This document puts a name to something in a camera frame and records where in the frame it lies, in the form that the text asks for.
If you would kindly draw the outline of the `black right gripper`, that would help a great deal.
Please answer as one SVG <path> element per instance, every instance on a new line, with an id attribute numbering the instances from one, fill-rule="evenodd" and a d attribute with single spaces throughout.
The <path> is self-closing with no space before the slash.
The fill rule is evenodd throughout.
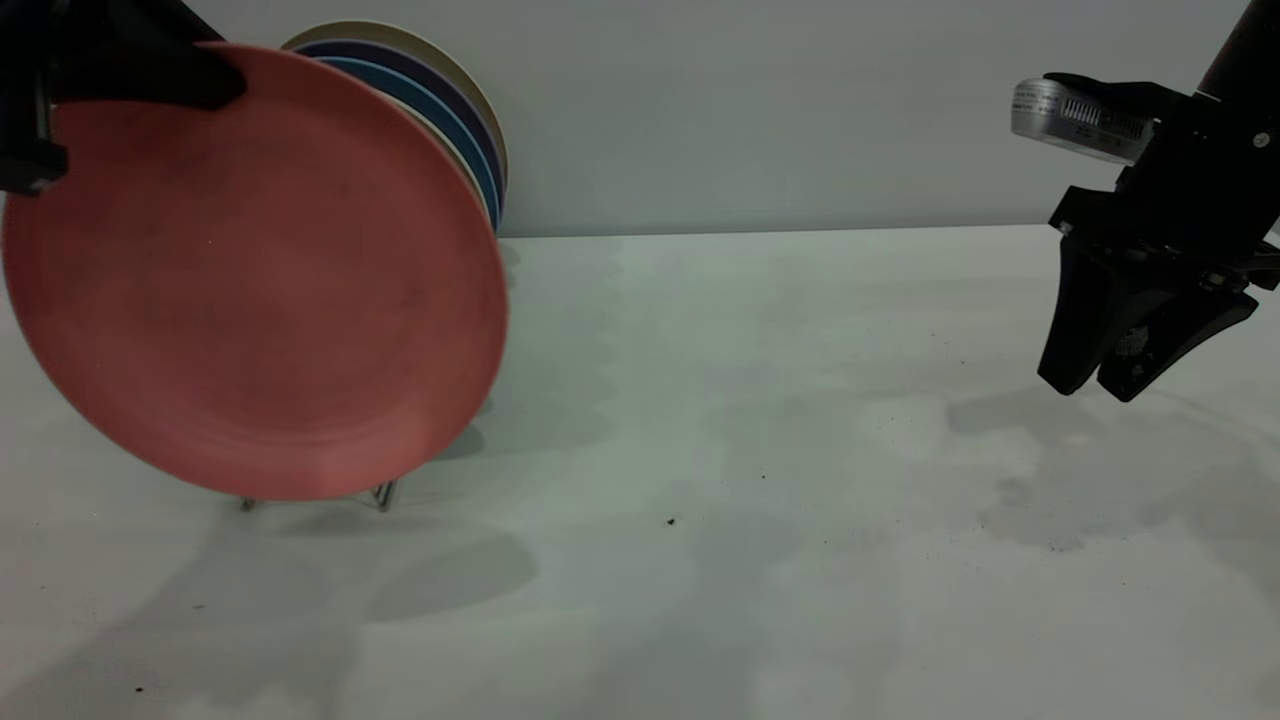
<path id="1" fill-rule="evenodd" d="M 1100 369 L 1098 383 L 1130 402 L 1260 304 L 1243 290 L 1201 287 L 1140 319 L 1139 269 L 1084 236 L 1275 291 L 1277 246 L 1266 237 L 1277 222 L 1277 96 L 1087 97 L 1100 106 L 1102 128 L 1128 140 L 1129 164 L 1110 192 L 1069 188 L 1051 217 L 1082 236 L 1060 242 L 1059 295 L 1038 373 L 1068 396 Z"/>

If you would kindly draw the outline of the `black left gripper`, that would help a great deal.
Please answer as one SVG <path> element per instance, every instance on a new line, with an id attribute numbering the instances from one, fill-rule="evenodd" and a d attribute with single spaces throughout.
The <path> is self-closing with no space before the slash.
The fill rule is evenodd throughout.
<path id="1" fill-rule="evenodd" d="M 234 102 L 243 73 L 193 45 L 223 40 L 186 1 L 3 1 L 3 192 L 37 196 L 68 172 L 52 132 L 60 102 Z"/>

